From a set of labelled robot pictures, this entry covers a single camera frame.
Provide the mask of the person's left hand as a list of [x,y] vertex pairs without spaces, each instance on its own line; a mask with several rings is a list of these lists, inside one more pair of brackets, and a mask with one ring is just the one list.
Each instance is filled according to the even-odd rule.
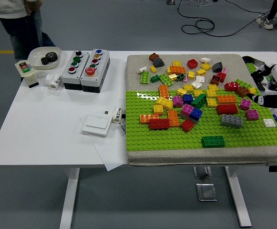
[[27,15],[29,16],[33,11],[38,11],[38,9],[35,9],[35,7],[37,6],[37,1],[24,0],[24,6],[27,12]]

